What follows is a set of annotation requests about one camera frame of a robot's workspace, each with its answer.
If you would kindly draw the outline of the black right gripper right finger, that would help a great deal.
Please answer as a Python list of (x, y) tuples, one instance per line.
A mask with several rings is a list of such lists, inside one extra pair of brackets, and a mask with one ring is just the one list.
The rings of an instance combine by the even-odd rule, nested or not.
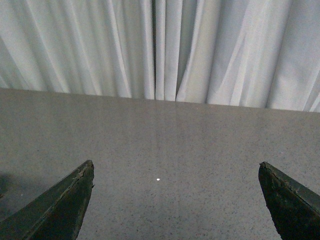
[(283, 240), (320, 238), (320, 196), (268, 162), (258, 180), (276, 231)]

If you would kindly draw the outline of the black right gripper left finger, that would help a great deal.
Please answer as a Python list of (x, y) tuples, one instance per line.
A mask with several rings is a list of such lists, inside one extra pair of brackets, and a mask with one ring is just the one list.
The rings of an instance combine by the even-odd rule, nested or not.
[(75, 240), (93, 189), (94, 164), (85, 161), (0, 223), (2, 240)]

